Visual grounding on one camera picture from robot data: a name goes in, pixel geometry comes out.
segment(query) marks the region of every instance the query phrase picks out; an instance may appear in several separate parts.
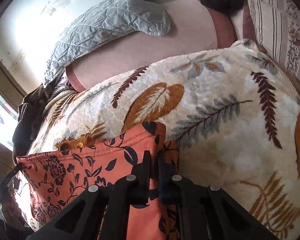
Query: orange patterned cushion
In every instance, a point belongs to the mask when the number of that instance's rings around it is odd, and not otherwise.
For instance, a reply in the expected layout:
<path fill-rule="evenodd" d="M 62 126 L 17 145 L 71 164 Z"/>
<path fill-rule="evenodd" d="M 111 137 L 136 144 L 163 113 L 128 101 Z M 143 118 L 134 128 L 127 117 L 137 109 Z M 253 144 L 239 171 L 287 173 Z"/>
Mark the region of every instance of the orange patterned cushion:
<path fill-rule="evenodd" d="M 130 174 L 132 166 L 142 161 L 145 150 L 150 151 L 154 160 L 163 149 L 166 162 L 178 163 L 176 143 L 164 145 L 165 131 L 162 123 L 144 122 L 95 145 L 18 157 L 30 185 L 32 215 L 44 225 L 88 186 L 109 186 Z M 149 198 L 147 205 L 130 208 L 127 239 L 179 238 L 176 216 L 171 216 L 175 208 L 162 206 L 158 182 L 153 179 Z"/>

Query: blanket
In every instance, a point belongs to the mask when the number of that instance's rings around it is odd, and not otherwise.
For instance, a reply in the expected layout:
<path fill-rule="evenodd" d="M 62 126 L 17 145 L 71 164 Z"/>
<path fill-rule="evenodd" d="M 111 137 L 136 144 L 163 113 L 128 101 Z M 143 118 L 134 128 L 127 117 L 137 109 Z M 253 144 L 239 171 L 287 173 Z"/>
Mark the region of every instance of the blanket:
<path fill-rule="evenodd" d="M 178 142 L 180 174 L 220 185 L 279 239 L 299 236 L 300 97 L 254 42 L 170 57 L 63 97 L 29 154 L 81 148 L 148 121 Z M 17 202 L 38 228 L 20 178 Z"/>
<path fill-rule="evenodd" d="M 59 36 L 47 61 L 46 87 L 75 59 L 135 31 L 161 36 L 170 30 L 162 5 L 145 0 L 104 0 L 75 19 Z"/>

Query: wall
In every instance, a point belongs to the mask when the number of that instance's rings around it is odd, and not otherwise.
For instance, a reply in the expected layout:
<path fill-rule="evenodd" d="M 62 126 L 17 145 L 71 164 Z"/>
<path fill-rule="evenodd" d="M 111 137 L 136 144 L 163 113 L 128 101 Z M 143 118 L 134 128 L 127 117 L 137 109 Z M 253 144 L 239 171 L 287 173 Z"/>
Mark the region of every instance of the wall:
<path fill-rule="evenodd" d="M 12 160 L 12 151 L 0 143 L 0 181 L 15 167 Z"/>
<path fill-rule="evenodd" d="M 14 0 L 10 4 L 0 19 L 0 60 L 26 92 L 40 85 L 59 33 L 101 1 Z"/>

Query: screw head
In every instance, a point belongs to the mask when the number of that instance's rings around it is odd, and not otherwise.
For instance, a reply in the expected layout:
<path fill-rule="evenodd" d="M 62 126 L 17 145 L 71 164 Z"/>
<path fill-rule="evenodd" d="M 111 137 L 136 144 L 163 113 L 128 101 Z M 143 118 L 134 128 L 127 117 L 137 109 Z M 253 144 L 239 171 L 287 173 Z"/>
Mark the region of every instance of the screw head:
<path fill-rule="evenodd" d="M 210 189 L 212 190 L 212 191 L 219 191 L 220 190 L 220 186 L 219 185 L 210 185 Z"/>
<path fill-rule="evenodd" d="M 172 180 L 174 180 L 174 181 L 180 181 L 180 180 L 182 180 L 182 176 L 180 176 L 180 175 L 173 175 L 172 176 Z"/>
<path fill-rule="evenodd" d="M 90 187 L 88 187 L 88 191 L 89 192 L 96 192 L 98 191 L 99 187 L 97 185 L 91 185 Z"/>
<path fill-rule="evenodd" d="M 127 180 L 127 181 L 134 181 L 136 178 L 137 178 L 137 177 L 136 177 L 135 175 L 130 174 L 130 175 L 128 175 L 128 176 L 126 177 L 126 180 Z"/>

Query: cream floral blanket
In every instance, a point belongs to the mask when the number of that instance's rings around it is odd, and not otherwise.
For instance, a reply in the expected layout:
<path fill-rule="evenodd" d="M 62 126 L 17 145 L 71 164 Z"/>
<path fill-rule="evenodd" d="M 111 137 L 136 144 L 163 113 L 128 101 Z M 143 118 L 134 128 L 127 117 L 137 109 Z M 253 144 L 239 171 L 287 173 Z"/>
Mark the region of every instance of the cream floral blanket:
<path fill-rule="evenodd" d="M 145 121 L 164 123 L 178 141 L 181 174 L 221 185 L 279 239 L 299 236 L 300 98 L 255 43 L 170 57 L 68 95 L 29 154 L 111 139 Z"/>

